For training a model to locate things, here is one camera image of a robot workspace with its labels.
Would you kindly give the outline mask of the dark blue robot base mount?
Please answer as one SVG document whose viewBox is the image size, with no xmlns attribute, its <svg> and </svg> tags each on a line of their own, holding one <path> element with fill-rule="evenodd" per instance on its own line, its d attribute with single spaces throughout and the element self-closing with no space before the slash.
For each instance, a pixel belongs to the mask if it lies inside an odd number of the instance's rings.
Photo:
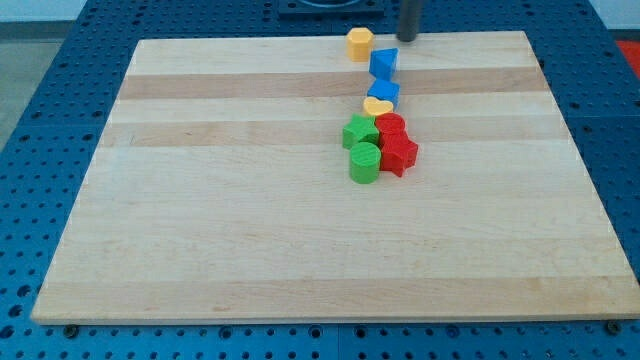
<svg viewBox="0 0 640 360">
<path fill-rule="evenodd" d="M 383 0 L 277 0 L 281 19 L 315 16 L 382 16 Z"/>
</svg>

